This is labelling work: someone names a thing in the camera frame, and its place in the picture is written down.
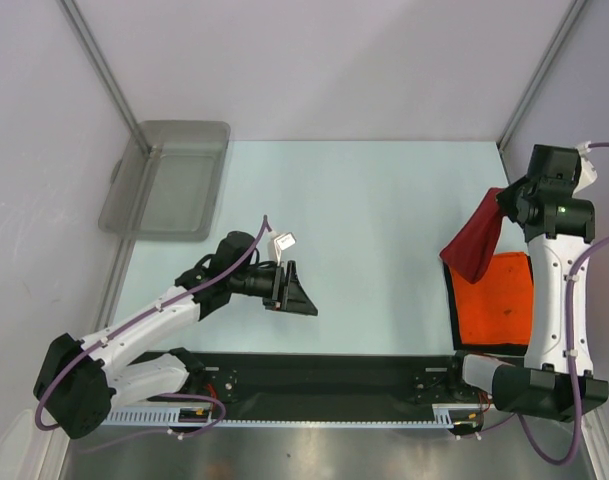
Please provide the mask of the red t shirt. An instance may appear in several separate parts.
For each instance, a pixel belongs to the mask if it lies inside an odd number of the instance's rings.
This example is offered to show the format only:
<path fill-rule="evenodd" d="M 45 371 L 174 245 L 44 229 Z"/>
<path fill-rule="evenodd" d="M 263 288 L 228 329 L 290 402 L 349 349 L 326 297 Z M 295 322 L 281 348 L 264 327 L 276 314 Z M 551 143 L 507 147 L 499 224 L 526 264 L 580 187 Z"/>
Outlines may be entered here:
<path fill-rule="evenodd" d="M 485 275 L 500 238 L 505 214 L 497 196 L 502 188 L 490 188 L 472 216 L 441 250 L 439 258 L 468 283 Z"/>

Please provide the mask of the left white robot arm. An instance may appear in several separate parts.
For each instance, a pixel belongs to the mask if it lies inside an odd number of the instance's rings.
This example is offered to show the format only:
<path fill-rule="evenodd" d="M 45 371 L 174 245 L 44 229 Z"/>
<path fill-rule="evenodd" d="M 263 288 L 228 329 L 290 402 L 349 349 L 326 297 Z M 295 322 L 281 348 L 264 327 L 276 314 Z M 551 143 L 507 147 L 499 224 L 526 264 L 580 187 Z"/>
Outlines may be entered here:
<path fill-rule="evenodd" d="M 81 339 L 65 333 L 47 350 L 33 394 L 41 431 L 62 429 L 80 439 L 109 414 L 150 398 L 205 401 L 204 368 L 183 348 L 140 363 L 150 347 L 204 320 L 234 295 L 261 300 L 268 311 L 315 316 L 317 307 L 301 286 L 293 260 L 292 233 L 262 225 L 258 235 L 228 233 L 214 253 L 181 273 L 173 285 L 135 315 Z"/>

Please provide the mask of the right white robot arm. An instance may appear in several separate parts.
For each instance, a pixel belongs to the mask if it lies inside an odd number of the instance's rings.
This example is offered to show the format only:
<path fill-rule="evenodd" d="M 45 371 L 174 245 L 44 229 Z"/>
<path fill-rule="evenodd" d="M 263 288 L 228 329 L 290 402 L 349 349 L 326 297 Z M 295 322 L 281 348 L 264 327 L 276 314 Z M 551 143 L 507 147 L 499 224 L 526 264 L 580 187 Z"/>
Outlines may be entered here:
<path fill-rule="evenodd" d="M 531 262 L 532 327 L 524 364 L 468 353 L 462 366 L 447 373 L 445 388 L 457 401 L 480 389 L 496 407 L 520 415 L 568 422 L 602 405 L 607 382 L 592 376 L 586 332 L 586 271 L 597 249 L 595 208 L 576 199 L 574 188 L 559 181 L 520 179 L 491 188 L 458 237 L 464 241 L 458 266 L 444 263 L 470 285 L 487 276 L 503 218 L 521 226 Z"/>

